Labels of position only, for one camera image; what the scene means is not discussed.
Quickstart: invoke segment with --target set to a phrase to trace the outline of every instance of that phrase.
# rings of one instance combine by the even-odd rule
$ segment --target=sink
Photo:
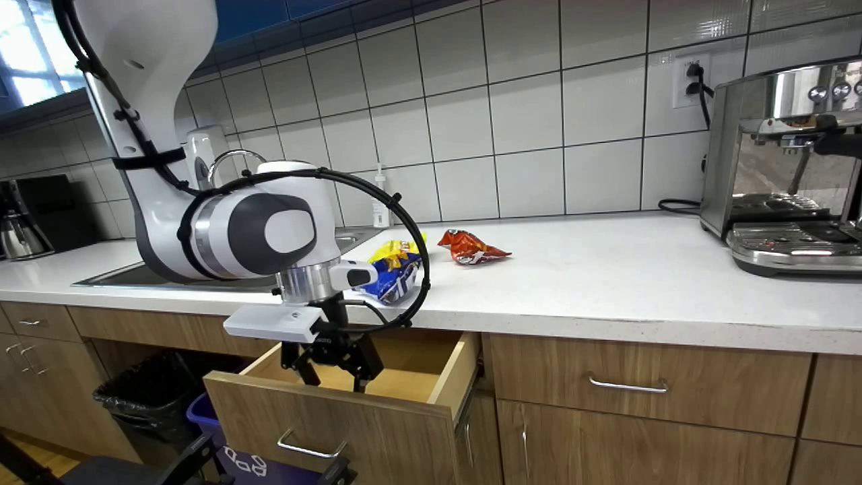
[[[338,245],[343,254],[352,250],[357,245],[373,241],[379,235],[379,229],[344,229],[338,233]],[[121,270],[110,270],[87,280],[78,280],[76,285],[119,285],[119,289],[175,289],[175,292],[227,292],[227,293],[270,293],[276,289],[276,279],[262,279],[262,280],[233,280],[233,283],[218,283],[218,280],[195,280],[195,283],[175,283],[160,279],[153,270],[146,264],[133,264]]]

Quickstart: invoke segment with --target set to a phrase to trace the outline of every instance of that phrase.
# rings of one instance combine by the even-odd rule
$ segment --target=open drawer
[[[234,450],[327,468],[339,456],[358,482],[452,482],[455,423],[476,376],[476,336],[389,331],[375,346],[385,369],[352,394],[352,378],[315,366],[320,388],[281,366],[276,346],[239,376],[206,378]]]

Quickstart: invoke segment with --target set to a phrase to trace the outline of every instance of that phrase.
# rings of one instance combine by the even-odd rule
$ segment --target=floor
[[[40,448],[20,437],[12,437],[12,443],[17,443],[37,463],[48,467],[55,478],[63,478],[78,467],[76,459],[63,456],[60,450]],[[20,485],[20,482],[21,482],[20,478],[14,478],[6,467],[0,467],[0,485]]]

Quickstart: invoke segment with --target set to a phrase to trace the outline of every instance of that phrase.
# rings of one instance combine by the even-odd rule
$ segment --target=trash bin
[[[185,450],[200,431],[185,421],[185,407],[202,394],[202,381],[177,353],[160,353],[110,384],[95,400],[124,427]]]
[[[238,485],[262,485],[262,482],[277,482],[277,485],[315,485],[319,474],[307,468],[295,468],[286,463],[264,462],[260,456],[246,456],[238,454],[227,444],[215,409],[202,394],[200,400],[192,401],[185,412],[190,423],[195,423],[200,431],[210,435],[215,450],[218,450],[218,463],[223,473],[238,482]]]

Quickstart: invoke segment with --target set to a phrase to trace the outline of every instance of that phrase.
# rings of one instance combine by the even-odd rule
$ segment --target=white countertop
[[[447,226],[515,257],[455,268],[436,248]],[[490,334],[670,342],[862,357],[862,280],[779,280],[739,270],[689,217],[427,226],[431,293],[414,326]],[[351,257],[363,258],[397,233]],[[136,264],[133,242],[0,264],[4,303],[229,316],[266,293],[87,289],[76,280]]]

